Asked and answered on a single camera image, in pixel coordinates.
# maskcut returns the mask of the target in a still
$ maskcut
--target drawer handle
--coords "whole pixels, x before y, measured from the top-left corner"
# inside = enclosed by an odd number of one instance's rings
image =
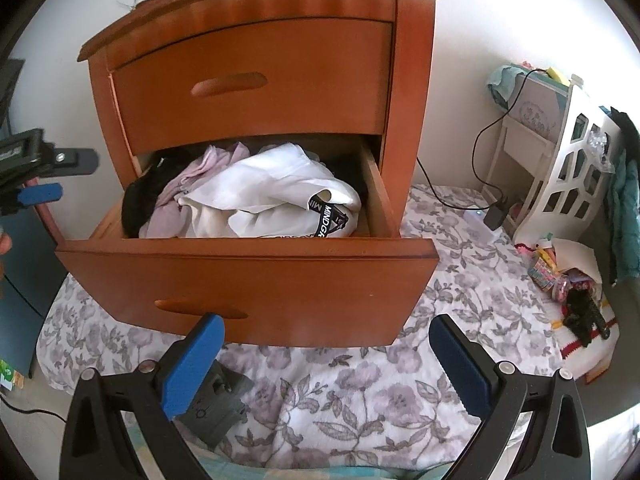
[[[156,307],[174,314],[191,314],[201,316],[205,312],[218,314],[223,319],[246,319],[249,315],[234,306],[216,306],[209,308],[206,302],[197,300],[156,300]]]
[[[267,78],[260,72],[247,72],[233,74],[224,77],[205,79],[193,85],[192,97],[213,97],[215,95],[238,92],[241,90],[254,90],[262,88],[268,83]]]

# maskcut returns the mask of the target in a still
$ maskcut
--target bed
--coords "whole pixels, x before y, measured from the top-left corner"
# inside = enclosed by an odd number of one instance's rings
[[[472,190],[436,190],[449,203],[484,203]],[[226,345],[219,361],[255,386],[243,399],[246,420],[227,433],[217,455],[268,468],[424,470],[455,460],[479,419],[466,414],[431,351],[428,326],[436,314],[448,313],[496,361],[544,375],[561,366],[544,293],[505,233],[492,245],[479,243],[462,212],[414,186],[401,234],[433,238],[440,263],[396,341],[372,348]],[[128,372],[158,359],[177,339],[117,322],[69,275],[36,355],[51,386],[71,393],[84,368]],[[525,424],[523,418],[513,440],[522,438]]]

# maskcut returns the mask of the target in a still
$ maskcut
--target small white shelf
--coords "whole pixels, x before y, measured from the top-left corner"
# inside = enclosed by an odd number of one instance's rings
[[[505,128],[504,151],[533,176],[549,168],[556,144],[510,117],[502,120]]]

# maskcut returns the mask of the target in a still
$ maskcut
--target teal jacket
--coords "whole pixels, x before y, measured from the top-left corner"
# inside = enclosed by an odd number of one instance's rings
[[[607,193],[611,229],[611,281],[640,276],[640,183],[635,160],[622,151]]]

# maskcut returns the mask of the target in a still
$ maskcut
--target black stuffed toy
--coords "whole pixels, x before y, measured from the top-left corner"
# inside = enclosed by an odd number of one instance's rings
[[[604,321],[600,309],[591,299],[591,291],[572,288],[566,297],[567,315],[562,324],[587,348],[591,342],[591,331],[595,324],[603,339],[609,339],[611,330]]]

